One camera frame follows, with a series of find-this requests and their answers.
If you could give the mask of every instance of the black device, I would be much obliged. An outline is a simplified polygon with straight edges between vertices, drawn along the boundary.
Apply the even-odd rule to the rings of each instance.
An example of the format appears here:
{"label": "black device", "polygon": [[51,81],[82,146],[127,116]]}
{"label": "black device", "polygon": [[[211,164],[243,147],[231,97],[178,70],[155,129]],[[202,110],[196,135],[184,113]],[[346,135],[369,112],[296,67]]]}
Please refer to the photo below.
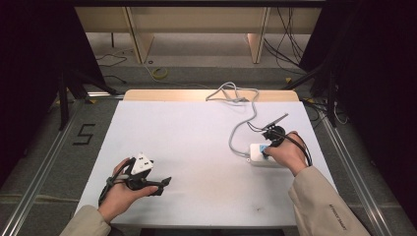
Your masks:
{"label": "black device", "polygon": [[[148,181],[147,177],[150,174],[151,169],[153,168],[153,161],[149,160],[143,154],[138,156],[138,159],[132,157],[119,170],[111,177],[108,177],[106,180],[106,186],[103,188],[101,195],[98,199],[98,205],[105,200],[105,196],[110,191],[110,189],[116,184],[126,184],[126,186],[133,190],[141,190],[147,186],[157,186],[158,190],[155,191],[150,196],[161,196],[163,193],[163,188],[169,185],[171,177],[163,179],[161,182]],[[126,168],[126,171],[120,175],[122,170]]]}

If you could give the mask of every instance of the left hand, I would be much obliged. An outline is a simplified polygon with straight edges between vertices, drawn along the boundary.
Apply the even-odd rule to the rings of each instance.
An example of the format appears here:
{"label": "left hand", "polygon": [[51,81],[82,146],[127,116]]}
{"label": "left hand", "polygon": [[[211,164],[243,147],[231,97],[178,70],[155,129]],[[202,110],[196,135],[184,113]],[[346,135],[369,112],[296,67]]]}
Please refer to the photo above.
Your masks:
{"label": "left hand", "polygon": [[[129,158],[120,162],[113,170],[113,175]],[[145,196],[153,194],[158,188],[156,186],[148,186],[141,190],[133,191],[129,189],[125,183],[115,184],[107,193],[105,200],[98,208],[98,212],[103,216],[106,223],[110,223],[117,215],[125,212],[130,205]]]}

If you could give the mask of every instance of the white tabletop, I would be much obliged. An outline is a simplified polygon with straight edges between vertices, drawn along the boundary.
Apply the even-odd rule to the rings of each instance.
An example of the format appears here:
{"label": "white tabletop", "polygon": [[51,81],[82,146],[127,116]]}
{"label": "white tabletop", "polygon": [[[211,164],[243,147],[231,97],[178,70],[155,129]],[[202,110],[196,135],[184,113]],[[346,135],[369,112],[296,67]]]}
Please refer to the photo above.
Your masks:
{"label": "white tabletop", "polygon": [[[301,102],[257,102],[263,127],[284,113],[279,125],[297,130],[310,149],[314,165],[333,184],[327,164]],[[287,169],[255,167],[233,153],[233,127],[251,117],[249,102],[120,101],[102,144],[78,209],[97,206],[105,180],[123,158],[142,151],[154,160],[148,180],[172,177],[160,197],[136,201],[113,223],[141,227],[259,228],[295,225],[288,197],[293,176]],[[233,139],[236,149],[268,143],[248,126]]]}

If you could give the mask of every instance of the metal rail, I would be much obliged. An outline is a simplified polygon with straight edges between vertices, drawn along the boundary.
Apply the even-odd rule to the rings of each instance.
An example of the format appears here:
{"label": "metal rail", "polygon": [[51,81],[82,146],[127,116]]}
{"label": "metal rail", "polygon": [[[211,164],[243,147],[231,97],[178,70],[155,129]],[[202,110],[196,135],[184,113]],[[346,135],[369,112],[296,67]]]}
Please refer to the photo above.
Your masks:
{"label": "metal rail", "polygon": [[25,222],[26,217],[29,214],[31,206],[36,199],[37,194],[39,193],[40,189],[45,182],[48,173],[55,162],[55,159],[59,155],[59,152],[62,146],[67,139],[68,133],[74,124],[74,120],[77,117],[78,112],[83,107],[84,101],[83,100],[76,100],[72,107],[72,114],[67,123],[66,127],[58,132],[57,137],[55,138],[51,148],[49,149],[46,157],[43,159],[39,169],[37,170],[36,174],[34,175],[28,189],[24,193],[21,201],[16,206],[15,210],[9,217],[6,227],[2,231],[2,236],[14,236],[19,233],[22,225]]}
{"label": "metal rail", "polygon": [[365,183],[359,169],[354,163],[352,156],[346,148],[346,145],[343,142],[342,137],[337,131],[337,128],[334,128],[330,121],[325,118],[323,112],[320,113],[321,118],[324,119],[325,128],[328,131],[328,135],[331,141],[336,148],[336,151],[343,163],[343,166],[349,176],[349,179],[352,182],[353,187],[355,188],[356,193],[358,194],[359,200],[361,201],[363,208],[367,212],[374,229],[379,236],[390,236],[392,235],[391,231],[387,226],[387,221],[381,212],[377,202],[371,194],[371,191],[367,184]]}

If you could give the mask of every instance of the beige sleeve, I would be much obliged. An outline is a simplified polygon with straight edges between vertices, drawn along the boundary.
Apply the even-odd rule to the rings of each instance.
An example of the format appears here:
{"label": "beige sleeve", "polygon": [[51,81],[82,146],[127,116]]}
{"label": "beige sleeve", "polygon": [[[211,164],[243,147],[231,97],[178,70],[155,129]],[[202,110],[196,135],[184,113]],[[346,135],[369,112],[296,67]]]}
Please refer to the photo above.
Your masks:
{"label": "beige sleeve", "polygon": [[83,206],[67,224],[61,236],[106,236],[110,229],[110,226],[104,221],[95,207]]}
{"label": "beige sleeve", "polygon": [[370,235],[316,167],[298,173],[289,197],[301,235]]}

